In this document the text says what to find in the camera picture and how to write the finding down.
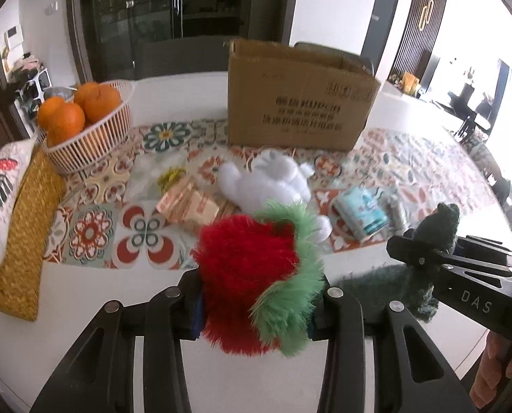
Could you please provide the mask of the right human hand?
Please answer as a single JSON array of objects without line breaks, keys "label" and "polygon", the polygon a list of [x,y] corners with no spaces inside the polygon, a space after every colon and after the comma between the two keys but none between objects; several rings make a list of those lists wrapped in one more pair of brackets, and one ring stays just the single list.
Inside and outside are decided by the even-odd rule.
[{"label": "right human hand", "polygon": [[483,408],[494,400],[498,384],[503,376],[512,379],[512,359],[503,370],[503,363],[499,358],[500,351],[507,345],[510,345],[510,341],[506,338],[502,338],[493,331],[489,332],[486,347],[469,393],[476,408]]}]

